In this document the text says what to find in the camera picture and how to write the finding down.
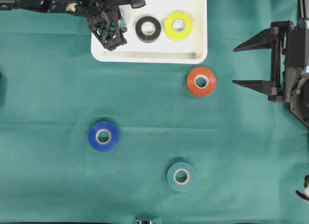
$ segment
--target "green cloth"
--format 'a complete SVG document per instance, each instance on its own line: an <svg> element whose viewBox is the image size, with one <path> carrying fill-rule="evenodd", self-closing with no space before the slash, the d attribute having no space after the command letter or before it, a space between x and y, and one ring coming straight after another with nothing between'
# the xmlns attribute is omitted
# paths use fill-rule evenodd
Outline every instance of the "green cloth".
<svg viewBox="0 0 309 224"><path fill-rule="evenodd" d="M163 224L303 224L295 195L308 172L308 131L288 106L232 84L265 79L270 51L232 49L273 21L297 20L297 0L208 0L215 91L186 88L194 65L103 63L83 18L0 12L0 220ZM120 130L93 150L98 120ZM186 161L196 187L166 173Z"/></svg>

